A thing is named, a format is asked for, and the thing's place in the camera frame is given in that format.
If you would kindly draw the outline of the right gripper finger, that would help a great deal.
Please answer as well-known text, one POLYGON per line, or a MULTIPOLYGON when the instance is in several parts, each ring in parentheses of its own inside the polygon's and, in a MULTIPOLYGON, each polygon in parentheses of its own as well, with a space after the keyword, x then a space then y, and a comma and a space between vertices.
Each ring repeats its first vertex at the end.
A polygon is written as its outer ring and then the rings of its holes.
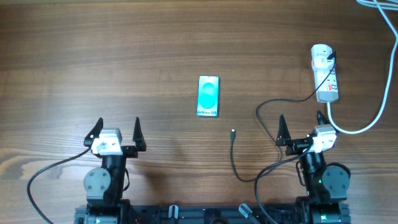
POLYGON ((317 111, 317 121, 319 125, 330 124, 329 120, 324 116, 324 114, 320 110, 317 111))
POLYGON ((291 137, 284 115, 279 117, 279 130, 277 133, 277 139, 275 140, 276 146, 287 146, 291 143, 291 137))

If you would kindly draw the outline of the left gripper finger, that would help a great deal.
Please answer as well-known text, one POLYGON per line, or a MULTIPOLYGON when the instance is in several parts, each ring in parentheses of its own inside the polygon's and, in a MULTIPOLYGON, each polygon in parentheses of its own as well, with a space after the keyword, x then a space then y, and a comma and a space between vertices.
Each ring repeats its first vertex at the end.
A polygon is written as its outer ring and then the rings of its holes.
POLYGON ((132 140, 135 142, 135 147, 137 151, 146 151, 147 145, 142 133, 140 119, 137 117, 134 124, 134 132, 132 140))
POLYGON ((84 138, 83 145, 85 147, 91 147, 94 139, 99 137, 99 134, 102 129, 103 129, 103 118, 99 118, 93 129, 84 138))

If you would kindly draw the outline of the white power strip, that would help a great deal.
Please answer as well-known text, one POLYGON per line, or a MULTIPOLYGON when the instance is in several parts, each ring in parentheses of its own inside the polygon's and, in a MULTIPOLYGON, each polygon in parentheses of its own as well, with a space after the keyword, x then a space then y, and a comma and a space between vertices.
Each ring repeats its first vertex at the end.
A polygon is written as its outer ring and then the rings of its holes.
POLYGON ((315 88, 317 101, 319 103, 331 103, 339 98, 338 95, 338 82, 336 78, 336 52, 332 49, 333 53, 328 59, 334 58, 332 69, 324 72, 314 72, 315 88))

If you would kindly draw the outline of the Galaxy S25 smartphone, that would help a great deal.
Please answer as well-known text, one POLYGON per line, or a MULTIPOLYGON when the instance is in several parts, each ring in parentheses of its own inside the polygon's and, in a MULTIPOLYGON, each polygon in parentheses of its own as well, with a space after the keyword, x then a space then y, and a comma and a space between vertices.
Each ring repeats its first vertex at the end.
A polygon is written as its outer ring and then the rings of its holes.
POLYGON ((218 117, 219 83, 218 76, 199 76, 197 116, 218 117))

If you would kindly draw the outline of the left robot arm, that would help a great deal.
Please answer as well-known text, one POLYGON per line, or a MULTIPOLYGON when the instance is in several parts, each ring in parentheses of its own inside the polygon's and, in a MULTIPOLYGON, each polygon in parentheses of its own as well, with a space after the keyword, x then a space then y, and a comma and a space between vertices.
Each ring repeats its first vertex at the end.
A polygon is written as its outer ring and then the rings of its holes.
POLYGON ((87 205, 75 210, 75 223, 141 222, 130 200, 123 199, 123 192, 130 186, 129 183, 124 183, 124 178, 129 176, 126 160, 137 158, 138 152, 147 148, 139 118, 136 118, 134 124, 134 145, 123 146, 122 140, 120 129, 104 128, 102 118, 85 137, 83 145, 102 159, 102 162, 100 167, 85 175, 83 186, 87 205))

